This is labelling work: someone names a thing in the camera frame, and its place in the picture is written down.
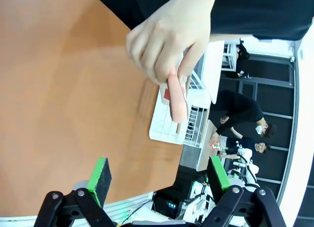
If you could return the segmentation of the person's right hand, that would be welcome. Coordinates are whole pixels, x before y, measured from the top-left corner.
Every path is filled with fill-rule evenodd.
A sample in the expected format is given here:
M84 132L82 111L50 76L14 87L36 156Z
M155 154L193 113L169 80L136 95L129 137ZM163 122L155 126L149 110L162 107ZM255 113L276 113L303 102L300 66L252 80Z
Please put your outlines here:
M126 38L133 62L156 84L187 77L207 48L215 0L170 0Z

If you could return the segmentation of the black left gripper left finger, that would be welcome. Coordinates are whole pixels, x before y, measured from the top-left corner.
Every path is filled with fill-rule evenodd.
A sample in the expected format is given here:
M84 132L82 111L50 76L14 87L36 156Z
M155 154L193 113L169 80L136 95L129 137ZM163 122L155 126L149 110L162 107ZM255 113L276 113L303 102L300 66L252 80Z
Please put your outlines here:
M99 158L86 187L63 195L60 191L46 194L35 220L35 227L71 227L74 220L84 219L91 227L114 227L104 211L105 199L112 180L107 158Z

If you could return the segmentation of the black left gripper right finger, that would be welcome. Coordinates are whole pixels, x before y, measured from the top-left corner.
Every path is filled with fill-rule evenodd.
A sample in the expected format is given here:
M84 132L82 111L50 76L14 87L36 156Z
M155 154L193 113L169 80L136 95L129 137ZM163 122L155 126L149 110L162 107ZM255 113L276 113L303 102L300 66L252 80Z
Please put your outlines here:
M226 227L232 217L243 217L250 227L286 226L271 189L256 187L249 191L231 185L217 156L209 158L207 177L215 207L202 227Z

